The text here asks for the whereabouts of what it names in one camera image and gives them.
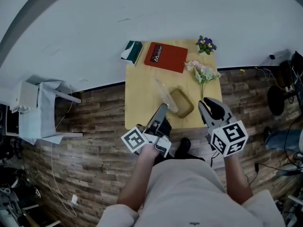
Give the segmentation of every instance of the white cable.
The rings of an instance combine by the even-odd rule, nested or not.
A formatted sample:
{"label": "white cable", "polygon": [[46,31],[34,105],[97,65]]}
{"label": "white cable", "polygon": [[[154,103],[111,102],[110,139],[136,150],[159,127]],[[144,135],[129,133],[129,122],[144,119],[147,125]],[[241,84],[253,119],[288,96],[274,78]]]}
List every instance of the white cable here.
{"label": "white cable", "polygon": [[58,125],[62,122],[62,120],[65,118],[65,116],[63,116],[63,118],[62,118],[62,119],[60,120],[60,122],[57,124],[57,126],[55,127],[55,129],[57,129]]}
{"label": "white cable", "polygon": [[273,73],[271,72],[271,70],[269,70],[269,69],[267,69],[267,68],[264,68],[264,70],[268,70],[269,73],[272,75],[273,79],[275,80],[276,85],[277,85],[280,89],[286,91],[285,88],[282,88],[282,87],[280,87],[280,86],[278,85],[278,83],[276,82],[276,78],[274,77],[274,75],[273,75]]}
{"label": "white cable", "polygon": [[59,192],[60,192],[60,194],[61,194],[65,199],[67,199],[67,202],[69,203],[71,209],[74,211],[75,214],[72,214],[72,213],[67,209],[67,207],[66,207],[65,204],[63,203],[62,199],[60,198],[59,194],[58,194],[57,192],[55,192],[55,191],[52,190],[51,186],[48,184],[48,181],[45,179],[45,177],[44,177],[42,174],[37,174],[37,176],[34,177],[33,179],[36,179],[39,175],[44,179],[44,181],[46,182],[47,186],[49,187],[49,190],[50,190],[51,192],[57,194],[58,198],[60,199],[60,201],[61,201],[62,205],[65,207],[65,209],[66,209],[71,215],[73,215],[74,217],[77,217],[77,214],[76,214],[74,208],[73,208],[72,205],[71,205],[71,201],[70,201],[69,199],[67,199],[66,197],[64,197],[64,196],[62,195],[62,193],[60,192],[60,190],[58,189]]}
{"label": "white cable", "polygon": [[[65,114],[65,116],[66,116],[66,115],[68,114],[68,112],[71,110],[72,103],[73,103],[73,102],[71,102],[71,106],[70,106],[69,110],[67,111],[67,113]],[[65,116],[60,120],[60,122],[57,124],[57,126],[55,127],[55,129],[56,129],[56,128],[58,127],[58,125],[62,122],[62,120],[65,118]],[[34,179],[36,179],[39,175],[42,176],[43,179],[46,181],[46,183],[47,183],[49,189],[51,190],[51,192],[54,192],[55,194],[57,194],[58,198],[60,199],[60,201],[61,201],[61,203],[63,204],[63,206],[65,207],[65,209],[66,209],[71,215],[73,215],[74,217],[77,217],[77,214],[76,214],[74,208],[73,208],[72,205],[71,205],[71,201],[70,201],[68,198],[64,197],[64,195],[63,195],[62,192],[60,191],[59,186],[58,186],[58,184],[57,184],[57,182],[56,182],[56,179],[55,179],[55,175],[54,175],[54,173],[53,173],[53,143],[52,143],[52,161],[51,161],[51,163],[52,163],[52,174],[53,174],[53,179],[54,179],[54,181],[55,181],[55,184],[56,184],[56,186],[57,186],[57,189],[58,189],[59,193],[61,194],[61,196],[67,200],[67,202],[69,203],[69,205],[70,205],[72,211],[74,212],[74,214],[71,213],[71,212],[67,209],[67,207],[66,207],[65,204],[63,203],[62,199],[60,198],[59,194],[51,189],[50,185],[48,184],[47,180],[44,178],[44,176],[43,176],[42,174],[37,174],[37,176],[36,176]]]}
{"label": "white cable", "polygon": [[278,86],[278,88],[280,88],[280,89],[286,91],[285,88],[282,88],[282,87],[280,87],[280,86],[278,85],[278,83],[277,83],[277,81],[276,81],[276,78],[274,77],[274,75],[273,75],[273,73],[271,72],[271,70],[269,70],[269,69],[267,69],[267,68],[264,68],[264,70],[269,71],[269,77],[267,78],[267,76],[266,76],[266,74],[265,74],[265,71],[264,71],[263,69],[259,69],[258,67],[255,67],[255,69],[263,71],[264,76],[265,76],[265,78],[266,78],[267,81],[270,79],[270,75],[271,75],[271,76],[273,77],[273,79],[275,80],[275,83],[276,83],[276,85]]}
{"label": "white cable", "polygon": [[256,68],[257,70],[261,70],[261,71],[263,71],[264,76],[265,76],[265,78],[266,78],[266,80],[267,80],[267,81],[270,79],[270,74],[269,74],[269,78],[267,78],[267,76],[266,76],[266,74],[265,74],[265,71],[264,71],[264,70],[259,69],[258,67],[255,67],[255,68]]}
{"label": "white cable", "polygon": [[294,82],[294,84],[295,84],[298,81],[298,79],[299,79],[299,73],[297,73],[297,74],[295,73],[294,67],[292,67],[292,70],[293,70],[295,76],[297,77],[296,81]]}

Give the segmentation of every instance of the white paper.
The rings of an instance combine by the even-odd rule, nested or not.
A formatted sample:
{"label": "white paper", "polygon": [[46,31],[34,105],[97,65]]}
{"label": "white paper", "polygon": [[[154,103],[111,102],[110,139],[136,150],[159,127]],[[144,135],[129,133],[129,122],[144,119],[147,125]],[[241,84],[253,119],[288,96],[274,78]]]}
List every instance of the white paper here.
{"label": "white paper", "polygon": [[127,60],[127,57],[129,56],[129,54],[132,51],[133,47],[134,47],[134,42],[133,42],[133,44],[132,44],[132,46],[130,48],[128,48],[127,50],[125,50],[125,51],[123,51],[121,53],[121,58],[123,58],[124,60]]}

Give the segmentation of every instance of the white plastic box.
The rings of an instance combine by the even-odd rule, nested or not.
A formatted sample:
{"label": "white plastic box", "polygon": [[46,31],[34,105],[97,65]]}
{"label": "white plastic box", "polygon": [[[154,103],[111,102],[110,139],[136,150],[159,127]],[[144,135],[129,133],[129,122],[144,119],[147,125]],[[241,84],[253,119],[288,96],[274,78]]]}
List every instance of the white plastic box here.
{"label": "white plastic box", "polygon": [[14,89],[10,109],[12,113],[25,113],[31,109],[37,108],[39,87],[28,82],[20,82]]}

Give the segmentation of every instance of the black shoe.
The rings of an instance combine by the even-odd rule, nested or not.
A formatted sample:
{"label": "black shoe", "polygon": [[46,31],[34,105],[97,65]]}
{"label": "black shoe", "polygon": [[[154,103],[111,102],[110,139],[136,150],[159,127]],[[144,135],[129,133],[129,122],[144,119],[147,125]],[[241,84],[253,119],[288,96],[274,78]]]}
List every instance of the black shoe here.
{"label": "black shoe", "polygon": [[188,138],[182,138],[179,148],[177,149],[175,155],[186,154],[191,147],[190,140]]}
{"label": "black shoe", "polygon": [[266,139],[269,137],[270,134],[271,134],[271,128],[266,127],[263,131],[264,142],[266,141]]}

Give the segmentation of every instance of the human hand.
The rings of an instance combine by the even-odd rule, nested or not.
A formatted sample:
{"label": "human hand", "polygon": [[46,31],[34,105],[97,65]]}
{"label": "human hand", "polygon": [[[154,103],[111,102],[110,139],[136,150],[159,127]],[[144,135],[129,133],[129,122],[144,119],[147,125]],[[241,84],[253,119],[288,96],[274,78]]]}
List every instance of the human hand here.
{"label": "human hand", "polygon": [[160,151],[155,148],[155,144],[146,144],[142,147],[140,156],[155,159],[159,153]]}

